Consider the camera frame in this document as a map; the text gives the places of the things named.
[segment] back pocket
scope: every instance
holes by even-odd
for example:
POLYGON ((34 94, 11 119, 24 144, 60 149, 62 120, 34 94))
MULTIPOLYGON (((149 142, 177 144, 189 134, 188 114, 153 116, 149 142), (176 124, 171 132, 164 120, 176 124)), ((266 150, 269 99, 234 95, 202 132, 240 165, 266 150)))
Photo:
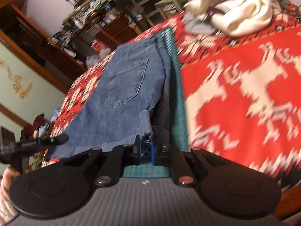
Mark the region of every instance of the back pocket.
POLYGON ((114 73, 109 81, 109 93, 105 105, 119 110, 133 97, 137 96, 145 76, 148 60, 135 62, 134 65, 114 73))

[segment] metal bolt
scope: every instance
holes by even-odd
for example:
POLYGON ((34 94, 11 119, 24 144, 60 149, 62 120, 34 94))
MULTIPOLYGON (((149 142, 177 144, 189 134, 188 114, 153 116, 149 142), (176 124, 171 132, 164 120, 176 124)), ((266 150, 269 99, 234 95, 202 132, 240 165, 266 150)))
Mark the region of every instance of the metal bolt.
POLYGON ((189 184, 189 183, 192 183, 194 180, 192 177, 190 176, 182 176, 179 178, 179 182, 181 184, 189 184))
POLYGON ((108 184, 112 181, 112 179, 109 176, 100 176, 96 179, 96 182, 100 184, 108 184))

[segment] cream blanket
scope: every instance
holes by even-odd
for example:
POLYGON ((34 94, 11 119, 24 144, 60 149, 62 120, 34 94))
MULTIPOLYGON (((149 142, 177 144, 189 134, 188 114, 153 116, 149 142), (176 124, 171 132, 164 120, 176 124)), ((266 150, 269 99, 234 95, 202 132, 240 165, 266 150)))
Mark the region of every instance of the cream blanket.
POLYGON ((190 0, 184 8, 233 37, 259 31, 273 15, 270 0, 190 0))

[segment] teal mat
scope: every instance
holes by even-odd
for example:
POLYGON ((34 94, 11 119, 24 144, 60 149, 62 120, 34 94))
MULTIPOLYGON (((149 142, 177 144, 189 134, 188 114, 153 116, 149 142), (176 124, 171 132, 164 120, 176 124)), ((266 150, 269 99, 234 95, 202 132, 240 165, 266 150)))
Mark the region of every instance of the teal mat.
MULTIPOLYGON (((173 30, 168 27, 159 33, 161 33, 161 37, 172 62, 170 75, 170 145, 175 145, 182 151, 188 151, 185 102, 173 30)), ((140 166, 125 167, 123 176, 145 178, 169 177, 169 171, 167 167, 155 167, 149 162, 140 166)))

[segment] red bedspread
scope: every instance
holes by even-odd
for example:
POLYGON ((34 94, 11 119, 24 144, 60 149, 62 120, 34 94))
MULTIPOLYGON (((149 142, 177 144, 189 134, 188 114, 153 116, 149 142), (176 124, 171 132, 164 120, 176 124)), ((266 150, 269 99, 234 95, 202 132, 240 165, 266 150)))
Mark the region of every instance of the red bedspread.
MULTIPOLYGON (((185 32, 183 14, 133 41, 171 26, 181 63, 190 148, 199 146, 276 176, 301 160, 301 26, 275 11, 258 33, 230 38, 185 32)), ((71 87, 55 123, 60 134, 96 87, 105 62, 71 87)))

